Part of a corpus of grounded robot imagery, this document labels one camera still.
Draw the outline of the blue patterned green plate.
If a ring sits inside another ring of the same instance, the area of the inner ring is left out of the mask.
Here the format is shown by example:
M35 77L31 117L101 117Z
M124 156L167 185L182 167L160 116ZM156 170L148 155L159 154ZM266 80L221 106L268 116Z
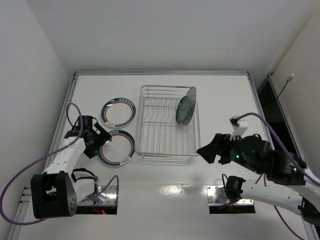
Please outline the blue patterned green plate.
M176 109L175 118L178 124L181 124L185 120L185 118L187 117L188 111L189 111L189 98L187 96L184 96L180 100Z

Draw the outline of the white plate with dark rim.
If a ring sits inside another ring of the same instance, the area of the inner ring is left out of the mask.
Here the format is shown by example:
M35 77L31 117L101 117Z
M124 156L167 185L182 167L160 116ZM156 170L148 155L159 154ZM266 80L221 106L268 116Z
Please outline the white plate with dark rim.
M191 122L193 115L194 115L194 111L195 111L196 103L197 103L197 90L196 90L196 88L191 87L188 90L186 96L188 97L188 109L187 109L186 117L183 120L183 124L185 126L187 126Z

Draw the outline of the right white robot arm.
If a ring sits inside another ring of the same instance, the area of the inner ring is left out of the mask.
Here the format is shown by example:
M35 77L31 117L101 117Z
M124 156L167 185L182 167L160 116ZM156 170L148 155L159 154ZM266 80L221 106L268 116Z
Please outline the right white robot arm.
M258 134L232 139L229 134L221 133L217 133L197 153L209 164L220 156L218 162L222 165L235 162L258 175L265 175L274 184L293 190L293 193L286 195L270 186L258 188L242 177L230 175L223 187L230 202L257 200L289 210L306 222L319 226L320 191L298 170L305 170L307 165L297 155L273 150L270 143Z

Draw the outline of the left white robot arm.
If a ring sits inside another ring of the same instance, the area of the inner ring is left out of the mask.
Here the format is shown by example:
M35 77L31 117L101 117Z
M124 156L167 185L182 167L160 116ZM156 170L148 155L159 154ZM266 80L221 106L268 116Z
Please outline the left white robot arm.
M30 181L33 215L36 219L72 217L78 204L98 193L98 177L73 175L82 155L89 159L112 139L93 116L79 117L63 139L64 150L56 154L51 164Z

